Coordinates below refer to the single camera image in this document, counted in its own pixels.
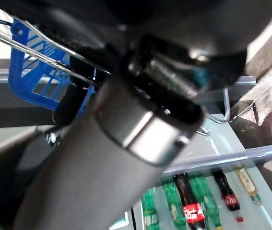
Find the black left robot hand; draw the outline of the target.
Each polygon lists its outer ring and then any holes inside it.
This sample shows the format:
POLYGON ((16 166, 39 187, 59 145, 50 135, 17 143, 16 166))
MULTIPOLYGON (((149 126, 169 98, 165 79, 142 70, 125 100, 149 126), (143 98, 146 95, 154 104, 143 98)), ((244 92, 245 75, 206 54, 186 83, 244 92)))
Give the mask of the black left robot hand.
POLYGON ((243 74, 272 0, 0 0, 107 73, 25 193, 16 230, 106 230, 192 141, 194 102, 243 74))

